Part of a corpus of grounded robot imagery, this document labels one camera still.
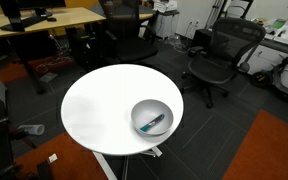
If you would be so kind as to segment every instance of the wooden desk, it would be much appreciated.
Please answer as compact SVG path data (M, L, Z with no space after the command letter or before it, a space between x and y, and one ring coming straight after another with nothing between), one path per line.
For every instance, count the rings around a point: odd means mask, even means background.
M23 165L21 174L37 173L36 166L53 153L57 160L50 164L54 180L106 180L108 179L92 151L77 144L67 133L63 133L37 149L15 160Z
M73 26L77 24L86 24L105 20L105 17L82 7L55 9L52 11L52 13L53 13L52 17L55 17L57 19L56 22L43 21L25 28L25 32L2 31L0 29L0 37L14 36L58 27ZM25 19L30 15L31 15L30 13L24 12L22 14L22 18ZM3 14L0 14L0 26L9 23L10 22L8 18L5 17Z

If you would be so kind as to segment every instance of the chair base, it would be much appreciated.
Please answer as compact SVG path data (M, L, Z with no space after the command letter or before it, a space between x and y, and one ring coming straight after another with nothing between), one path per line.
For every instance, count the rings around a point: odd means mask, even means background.
M183 72L182 79L186 79L187 77L193 78L194 80L197 80L198 82L200 82L202 84L202 86L203 86L202 90L205 89L206 93L207 93L207 96L208 96L208 102L206 103L206 107L209 108L209 109L212 108L214 106L214 103L215 103L213 101L213 97L212 97L212 93L211 93L211 89L210 88L215 88L215 89L218 89L218 90L222 91L223 92L222 93L223 97L228 97L228 95L230 93L227 89L225 89L223 87L219 87L219 86L216 86L216 85L213 85L213 84L209 84L209 83L207 83L205 81L202 81L202 80L196 78L191 73ZM186 86L186 87L181 87L180 88L180 92L182 94L184 94L186 90L194 88L194 87L196 87L196 84L189 85L189 86Z

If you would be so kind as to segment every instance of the black mesh office chair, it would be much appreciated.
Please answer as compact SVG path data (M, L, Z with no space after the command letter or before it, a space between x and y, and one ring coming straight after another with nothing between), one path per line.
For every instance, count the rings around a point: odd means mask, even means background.
M99 0L107 19L105 56L117 63L135 63L157 54L155 32L139 21L139 0ZM140 27L150 30L147 39L138 37Z
M209 103L213 107L210 87L222 90L226 97L229 91L219 87L237 73L237 63L241 57L252 47L259 44L265 36L263 27L243 19L222 18L215 22L212 37L207 52L202 48L188 64L190 73L183 72L182 77L193 77L202 83L206 89ZM182 93L189 87L181 88Z

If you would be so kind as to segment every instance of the computer monitor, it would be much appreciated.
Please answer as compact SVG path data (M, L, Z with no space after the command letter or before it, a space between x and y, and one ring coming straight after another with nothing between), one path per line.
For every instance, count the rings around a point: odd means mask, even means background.
M46 8L66 7L65 0L16 0L20 10L35 10L37 16L48 17Z

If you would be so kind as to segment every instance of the floor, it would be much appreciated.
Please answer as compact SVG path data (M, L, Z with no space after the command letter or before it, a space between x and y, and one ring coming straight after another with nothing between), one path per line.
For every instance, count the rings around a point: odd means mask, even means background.
M191 81L181 78L190 60L187 54L177 52L163 42L156 41L155 45L159 53L146 61L166 72L179 87L189 84ZM30 137L37 145L64 132L60 115L62 99L69 87L84 74L78 65L63 69L56 78L44 83L47 93L42 95L35 93L29 79L6 84L12 124L44 124L46 130L42 136ZM159 146L162 156L131 156L128 179L221 179L260 109L288 122L288 102L270 90L254 87L246 75L239 74L226 87L231 94L223 98L214 92L216 104L212 109L206 108L206 94L198 89L183 94L182 122ZM14 141L12 145L15 157L30 150L21 141ZM123 157L104 157L120 179Z

